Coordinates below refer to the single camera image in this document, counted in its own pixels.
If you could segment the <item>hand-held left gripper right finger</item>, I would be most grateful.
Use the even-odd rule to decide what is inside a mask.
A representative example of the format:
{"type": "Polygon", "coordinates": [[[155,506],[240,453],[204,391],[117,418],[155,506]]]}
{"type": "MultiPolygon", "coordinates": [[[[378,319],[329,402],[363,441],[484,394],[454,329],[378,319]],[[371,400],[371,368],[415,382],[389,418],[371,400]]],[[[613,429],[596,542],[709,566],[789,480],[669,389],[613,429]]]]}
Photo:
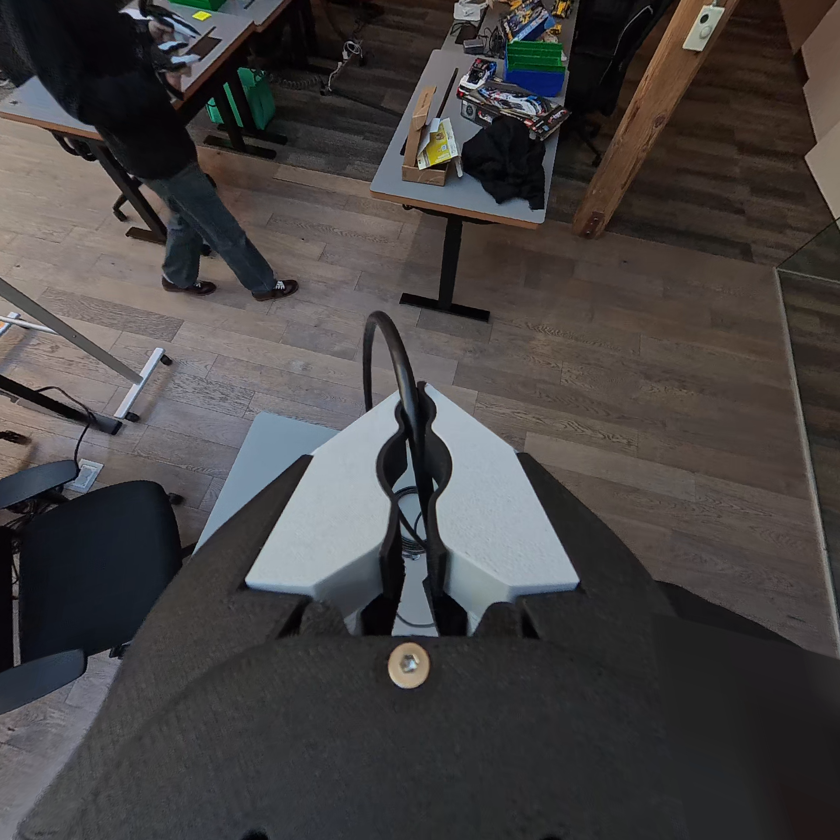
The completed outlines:
{"type": "Polygon", "coordinates": [[[573,567],[519,452],[427,383],[423,421],[427,578],[437,633],[469,636],[491,606],[572,592],[573,567]]]}

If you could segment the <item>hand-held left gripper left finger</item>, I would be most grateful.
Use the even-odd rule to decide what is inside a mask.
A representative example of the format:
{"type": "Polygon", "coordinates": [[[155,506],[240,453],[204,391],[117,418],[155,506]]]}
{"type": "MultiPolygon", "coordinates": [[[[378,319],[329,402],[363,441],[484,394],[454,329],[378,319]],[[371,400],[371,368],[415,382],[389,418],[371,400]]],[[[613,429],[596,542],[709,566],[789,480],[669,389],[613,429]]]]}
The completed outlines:
{"type": "Polygon", "coordinates": [[[398,392],[303,459],[304,470],[245,577],[251,590],[304,595],[391,634],[405,581],[394,484],[408,468],[398,392]]]}

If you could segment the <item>grey desk with black legs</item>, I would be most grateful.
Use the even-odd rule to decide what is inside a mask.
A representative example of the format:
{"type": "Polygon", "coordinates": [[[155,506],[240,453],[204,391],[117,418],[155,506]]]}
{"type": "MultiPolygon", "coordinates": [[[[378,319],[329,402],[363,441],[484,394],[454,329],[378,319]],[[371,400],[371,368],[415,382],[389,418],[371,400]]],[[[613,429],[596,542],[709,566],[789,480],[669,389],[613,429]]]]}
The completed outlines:
{"type": "Polygon", "coordinates": [[[454,302],[464,224],[536,229],[545,222],[546,210],[533,211],[529,204],[520,198],[497,204],[480,183],[469,175],[458,178],[456,173],[452,172],[444,186],[415,184],[404,182],[402,179],[406,138],[414,107],[423,88],[436,87],[429,116],[431,119],[449,118],[458,142],[466,141],[478,132],[479,126],[461,116],[455,92],[458,80],[467,72],[473,59],[473,56],[464,52],[462,45],[456,44],[453,35],[447,36],[441,49],[431,52],[413,96],[372,180],[371,194],[375,199],[441,217],[446,221],[436,296],[422,297],[405,292],[401,295],[400,304],[473,322],[488,323],[490,313],[487,310],[454,302]]]}
{"type": "MultiPolygon", "coordinates": [[[[257,129],[247,109],[245,92],[238,78],[239,55],[255,31],[248,17],[213,11],[196,26],[193,43],[215,40],[212,49],[193,66],[192,75],[182,83],[180,96],[172,100],[179,122],[188,126],[210,99],[215,100],[223,122],[221,135],[209,134],[204,143],[226,151],[256,154],[266,148],[249,145],[257,129]]],[[[2,101],[2,119],[38,127],[50,133],[69,154],[95,161],[118,187],[122,201],[128,203],[144,223],[131,227],[126,235],[157,245],[164,245],[165,224],[140,191],[140,181],[131,176],[106,147],[92,126],[79,122],[62,110],[40,80],[30,78],[2,101]]]]}

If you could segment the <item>black mesh office chair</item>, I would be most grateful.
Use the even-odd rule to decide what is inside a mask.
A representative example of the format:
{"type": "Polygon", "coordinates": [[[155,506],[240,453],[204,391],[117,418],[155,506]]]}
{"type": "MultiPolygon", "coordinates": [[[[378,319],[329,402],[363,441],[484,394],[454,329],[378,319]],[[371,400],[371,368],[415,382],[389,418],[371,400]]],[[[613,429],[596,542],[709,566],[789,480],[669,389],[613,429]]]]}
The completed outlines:
{"type": "Polygon", "coordinates": [[[92,655],[121,656],[194,547],[175,518],[182,496],[148,480],[73,499],[66,459],[2,478],[1,712],[82,676],[92,655]]]}

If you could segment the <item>person's dark trousers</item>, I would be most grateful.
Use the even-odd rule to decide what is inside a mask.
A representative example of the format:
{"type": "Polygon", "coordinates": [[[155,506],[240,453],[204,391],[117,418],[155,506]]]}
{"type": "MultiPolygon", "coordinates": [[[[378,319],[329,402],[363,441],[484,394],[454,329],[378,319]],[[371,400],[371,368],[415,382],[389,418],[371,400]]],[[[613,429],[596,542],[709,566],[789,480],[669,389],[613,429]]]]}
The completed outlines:
{"type": "Polygon", "coordinates": [[[680,586],[653,620],[690,838],[838,839],[838,660],[680,586]]]}

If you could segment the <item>black cloth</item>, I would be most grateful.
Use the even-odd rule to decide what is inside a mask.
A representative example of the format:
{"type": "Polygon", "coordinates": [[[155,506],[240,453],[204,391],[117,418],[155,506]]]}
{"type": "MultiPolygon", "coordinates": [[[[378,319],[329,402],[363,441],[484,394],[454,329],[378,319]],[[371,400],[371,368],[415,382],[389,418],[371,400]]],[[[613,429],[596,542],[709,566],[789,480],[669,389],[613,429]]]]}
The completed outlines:
{"type": "Polygon", "coordinates": [[[460,156],[464,173],[497,204],[521,198],[538,211],[545,207],[544,154],[543,142],[523,122],[500,116],[466,141],[460,156]]]}

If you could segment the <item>open brown cardboard box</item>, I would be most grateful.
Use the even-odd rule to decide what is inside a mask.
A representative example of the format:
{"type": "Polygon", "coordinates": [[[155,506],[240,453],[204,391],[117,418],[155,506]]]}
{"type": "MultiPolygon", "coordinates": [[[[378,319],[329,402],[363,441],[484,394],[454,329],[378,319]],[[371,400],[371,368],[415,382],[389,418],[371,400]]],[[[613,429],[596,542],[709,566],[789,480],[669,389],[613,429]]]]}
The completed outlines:
{"type": "Polygon", "coordinates": [[[450,173],[464,174],[460,150],[449,118],[431,119],[435,86],[421,90],[409,125],[402,162],[402,180],[445,186],[450,173]]]}

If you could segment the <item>large toy car box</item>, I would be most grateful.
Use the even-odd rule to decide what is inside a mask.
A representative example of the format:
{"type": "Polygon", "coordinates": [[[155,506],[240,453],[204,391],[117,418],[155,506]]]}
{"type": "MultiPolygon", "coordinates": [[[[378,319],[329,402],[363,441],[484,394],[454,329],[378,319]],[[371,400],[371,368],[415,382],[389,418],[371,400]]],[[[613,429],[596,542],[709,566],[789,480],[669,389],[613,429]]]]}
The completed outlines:
{"type": "Polygon", "coordinates": [[[530,138],[542,142],[554,136],[570,119],[571,111],[549,98],[504,83],[468,88],[459,84],[460,114],[481,128],[509,117],[525,126],[530,138]]]}

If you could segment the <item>green bag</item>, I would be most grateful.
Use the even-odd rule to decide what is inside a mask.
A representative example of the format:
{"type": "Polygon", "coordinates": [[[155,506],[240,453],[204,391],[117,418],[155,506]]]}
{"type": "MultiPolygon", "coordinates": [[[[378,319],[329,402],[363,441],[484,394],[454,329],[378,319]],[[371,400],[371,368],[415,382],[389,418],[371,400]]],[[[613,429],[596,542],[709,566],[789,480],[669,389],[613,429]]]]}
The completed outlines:
{"type": "MultiPolygon", "coordinates": [[[[247,67],[238,68],[237,73],[254,125],[258,131],[265,131],[275,118],[277,111],[266,75],[259,70],[252,70],[247,67]]],[[[228,83],[224,84],[224,90],[236,123],[239,128],[243,128],[243,122],[238,113],[238,106],[228,83]]],[[[223,117],[217,108],[215,100],[211,98],[205,108],[210,120],[215,125],[221,126],[223,124],[223,117]]]]}

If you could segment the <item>wooden beam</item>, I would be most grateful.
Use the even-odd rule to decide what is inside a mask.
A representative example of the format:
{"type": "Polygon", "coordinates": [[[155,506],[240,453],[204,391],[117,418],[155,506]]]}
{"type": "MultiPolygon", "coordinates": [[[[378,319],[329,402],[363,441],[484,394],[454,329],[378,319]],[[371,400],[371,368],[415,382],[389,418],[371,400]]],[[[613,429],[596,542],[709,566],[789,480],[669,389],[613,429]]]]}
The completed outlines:
{"type": "Polygon", "coordinates": [[[625,194],[739,4],[737,1],[719,2],[726,11],[703,51],[682,49],[701,8],[711,3],[678,3],[577,208],[572,223],[575,235],[594,239],[606,231],[625,194]]]}

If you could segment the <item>blue plastic bin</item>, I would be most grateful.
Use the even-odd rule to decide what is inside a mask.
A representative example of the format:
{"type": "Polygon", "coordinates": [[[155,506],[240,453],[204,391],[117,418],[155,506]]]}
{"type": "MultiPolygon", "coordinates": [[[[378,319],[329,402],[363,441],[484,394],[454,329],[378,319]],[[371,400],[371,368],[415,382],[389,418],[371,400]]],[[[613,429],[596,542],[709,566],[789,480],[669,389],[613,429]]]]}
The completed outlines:
{"type": "Polygon", "coordinates": [[[505,82],[529,91],[531,94],[557,98],[564,88],[566,69],[564,67],[536,70],[505,66],[505,82]]]}

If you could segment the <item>colourful toy box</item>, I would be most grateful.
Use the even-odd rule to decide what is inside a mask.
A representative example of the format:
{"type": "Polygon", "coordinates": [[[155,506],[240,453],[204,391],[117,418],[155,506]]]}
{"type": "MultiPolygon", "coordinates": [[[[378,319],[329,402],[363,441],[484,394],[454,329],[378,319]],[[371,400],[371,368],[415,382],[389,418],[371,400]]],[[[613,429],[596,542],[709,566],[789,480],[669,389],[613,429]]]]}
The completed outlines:
{"type": "Polygon", "coordinates": [[[510,1],[499,27],[508,43],[540,41],[560,44],[564,21],[576,11],[576,1],[510,1]]]}

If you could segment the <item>brown cardboard sheets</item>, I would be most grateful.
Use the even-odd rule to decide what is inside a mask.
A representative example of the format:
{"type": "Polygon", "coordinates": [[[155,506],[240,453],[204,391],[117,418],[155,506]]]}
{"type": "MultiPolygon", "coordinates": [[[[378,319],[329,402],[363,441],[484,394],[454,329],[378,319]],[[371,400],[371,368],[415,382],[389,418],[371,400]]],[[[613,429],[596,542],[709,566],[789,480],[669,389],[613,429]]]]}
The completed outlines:
{"type": "Polygon", "coordinates": [[[839,217],[839,2],[780,1],[814,142],[805,163],[839,217]]]}

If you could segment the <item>white metal stand frame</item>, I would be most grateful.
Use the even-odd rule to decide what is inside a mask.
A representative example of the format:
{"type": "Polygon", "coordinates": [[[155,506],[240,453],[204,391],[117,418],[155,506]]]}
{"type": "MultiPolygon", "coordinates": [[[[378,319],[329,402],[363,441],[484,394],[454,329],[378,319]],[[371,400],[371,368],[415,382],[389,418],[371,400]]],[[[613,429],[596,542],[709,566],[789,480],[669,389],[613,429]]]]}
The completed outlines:
{"type": "Polygon", "coordinates": [[[147,386],[152,374],[159,367],[172,364],[172,359],[163,348],[154,349],[142,370],[135,371],[5,279],[1,279],[1,298],[2,301],[14,307],[12,311],[1,317],[1,336],[12,329],[18,329],[28,333],[61,337],[129,383],[129,390],[113,417],[116,421],[139,422],[139,416],[133,412],[135,402],[147,386]]]}

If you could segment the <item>white wall device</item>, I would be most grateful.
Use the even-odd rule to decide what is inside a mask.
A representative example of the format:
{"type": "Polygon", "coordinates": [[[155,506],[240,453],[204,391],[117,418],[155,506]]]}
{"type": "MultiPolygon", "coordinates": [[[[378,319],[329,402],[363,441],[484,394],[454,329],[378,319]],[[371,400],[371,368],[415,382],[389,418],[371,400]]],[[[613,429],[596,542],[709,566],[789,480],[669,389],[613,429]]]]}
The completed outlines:
{"type": "Polygon", "coordinates": [[[718,1],[701,8],[682,45],[682,49],[699,53],[705,49],[726,9],[718,1]]]}

